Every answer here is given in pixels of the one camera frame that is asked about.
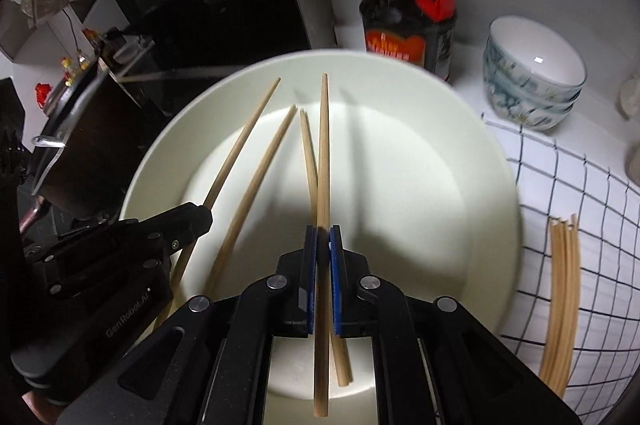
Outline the wooden chopstick four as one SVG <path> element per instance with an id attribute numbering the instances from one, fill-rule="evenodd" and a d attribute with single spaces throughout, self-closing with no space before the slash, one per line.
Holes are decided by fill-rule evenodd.
<path id="1" fill-rule="evenodd" d="M 319 154 L 314 154 L 314 144 L 308 114 L 305 110 L 299 114 L 302 127 L 304 158 L 307 171 L 307 182 L 311 203 L 311 214 L 317 228 L 328 229 L 330 222 L 330 147 L 329 122 L 326 112 L 321 111 Z M 347 387 L 353 381 L 346 343 L 339 337 L 329 335 L 337 344 L 336 379 L 340 387 Z"/>

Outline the wooden chopstick three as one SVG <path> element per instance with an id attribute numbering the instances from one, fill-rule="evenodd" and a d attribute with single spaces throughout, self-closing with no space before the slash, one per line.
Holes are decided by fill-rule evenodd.
<path id="1" fill-rule="evenodd" d="M 332 331 L 329 266 L 330 226 L 329 78 L 323 73 L 320 96 L 320 135 L 317 203 L 317 296 L 314 323 L 314 416 L 329 414 L 330 332 Z"/>

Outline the wooden chopstick five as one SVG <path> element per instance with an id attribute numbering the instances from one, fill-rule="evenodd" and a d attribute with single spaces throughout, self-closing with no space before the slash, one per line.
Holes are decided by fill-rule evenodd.
<path id="1" fill-rule="evenodd" d="M 560 224 L 555 218 L 550 218 L 548 223 L 551 252 L 551 293 L 549 304 L 548 330 L 544 355 L 542 356 L 539 377 L 547 385 L 550 384 L 550 376 L 553 369 L 553 361 L 558 345 L 559 319 L 563 310 L 563 252 L 562 237 L 560 237 Z"/>

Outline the wooden chopstick six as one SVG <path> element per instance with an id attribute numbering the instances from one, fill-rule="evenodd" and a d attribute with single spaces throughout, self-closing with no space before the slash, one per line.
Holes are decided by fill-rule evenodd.
<path id="1" fill-rule="evenodd" d="M 547 341 L 546 348 L 544 349 L 544 361 L 542 361 L 540 370 L 540 378 L 543 379 L 551 389 L 554 389 L 554 375 L 561 343 L 566 297 L 566 221 L 551 219 L 549 230 L 551 245 L 551 299 Z"/>

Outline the wooden chopstick seven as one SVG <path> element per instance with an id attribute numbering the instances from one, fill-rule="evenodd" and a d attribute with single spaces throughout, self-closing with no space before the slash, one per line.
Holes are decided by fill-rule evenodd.
<path id="1" fill-rule="evenodd" d="M 579 246 L 578 218 L 560 220 L 553 226 L 554 249 L 558 253 L 558 272 L 554 274 L 558 285 L 559 309 L 556 311 L 555 353 L 549 375 L 552 390 L 563 397 L 568 383 L 568 369 L 572 362 L 579 305 Z"/>

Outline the large white round bowl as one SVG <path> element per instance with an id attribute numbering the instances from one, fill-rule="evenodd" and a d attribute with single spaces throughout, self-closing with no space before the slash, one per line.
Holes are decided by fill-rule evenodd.
<path id="1" fill-rule="evenodd" d="M 317 50 L 232 74 L 160 133 L 122 214 L 202 203 L 253 111 L 178 301 L 239 294 L 323 223 L 405 294 L 454 297 L 499 329 L 520 267 L 515 179 L 480 115 L 411 64 Z"/>

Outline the black white checked cloth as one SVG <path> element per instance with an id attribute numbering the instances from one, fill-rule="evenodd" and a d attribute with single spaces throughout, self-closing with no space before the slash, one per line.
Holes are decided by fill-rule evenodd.
<path id="1" fill-rule="evenodd" d="M 638 186 L 555 139 L 485 124 L 514 173 L 523 224 L 501 341 L 582 423 L 638 423 Z"/>

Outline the bottom floral bowl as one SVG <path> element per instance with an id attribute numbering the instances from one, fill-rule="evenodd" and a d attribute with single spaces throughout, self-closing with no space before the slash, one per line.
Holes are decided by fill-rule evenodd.
<path id="1" fill-rule="evenodd" d="M 528 102 L 517 104 L 515 107 L 508 107 L 506 98 L 501 95 L 491 95 L 485 81 L 484 87 L 486 98 L 499 118 L 522 125 L 530 130 L 538 130 L 538 132 L 551 130 L 551 128 L 564 121 L 573 110 L 571 108 L 568 112 L 551 112 L 550 110 L 535 108 L 533 104 Z"/>

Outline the floral bowl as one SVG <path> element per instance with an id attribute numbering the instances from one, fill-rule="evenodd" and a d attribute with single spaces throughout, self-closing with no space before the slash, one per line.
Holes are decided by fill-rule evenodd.
<path id="1" fill-rule="evenodd" d="M 550 110 L 535 108 L 533 104 L 528 102 L 517 104 L 515 107 L 508 107 L 506 98 L 501 95 L 491 95 L 485 81 L 484 87 L 486 98 L 499 118 L 522 125 L 530 130 L 538 130 L 538 132 L 551 130 L 551 128 L 564 121 L 573 110 L 571 108 L 568 112 L 551 112 Z"/>
<path id="2" fill-rule="evenodd" d="M 559 33 L 529 18 L 502 16 L 491 22 L 486 52 L 512 84 L 544 101 L 574 101 L 587 81 L 579 52 Z"/>
<path id="3" fill-rule="evenodd" d="M 580 96 L 580 92 L 571 96 L 568 100 L 546 99 L 540 98 L 518 84 L 514 84 L 510 78 L 506 76 L 493 63 L 488 55 L 483 55 L 483 73 L 484 81 L 487 84 L 491 95 L 501 95 L 506 98 L 508 107 L 515 107 L 517 104 L 528 102 L 533 104 L 535 108 L 550 110 L 551 112 L 568 112 L 573 104 Z"/>

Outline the middle floral bowl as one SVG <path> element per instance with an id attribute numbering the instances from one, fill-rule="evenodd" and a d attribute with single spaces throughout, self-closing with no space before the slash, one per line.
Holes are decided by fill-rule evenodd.
<path id="1" fill-rule="evenodd" d="M 483 55 L 483 73 L 484 81 L 487 84 L 491 95 L 501 95 L 506 98 L 508 107 L 515 107 L 517 104 L 528 102 L 533 104 L 535 108 L 550 110 L 551 112 L 568 112 L 573 104 L 580 96 L 580 92 L 571 96 L 568 100 L 546 99 L 540 98 L 518 84 L 514 84 L 510 78 L 506 76 L 493 63 L 488 55 Z"/>

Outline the top floral bowl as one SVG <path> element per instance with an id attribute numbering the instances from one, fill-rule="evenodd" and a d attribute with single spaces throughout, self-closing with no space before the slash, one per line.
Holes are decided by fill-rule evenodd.
<path id="1" fill-rule="evenodd" d="M 529 18 L 502 16 L 491 22 L 486 52 L 512 84 L 544 101 L 574 101 L 587 81 L 579 52 L 559 33 Z"/>

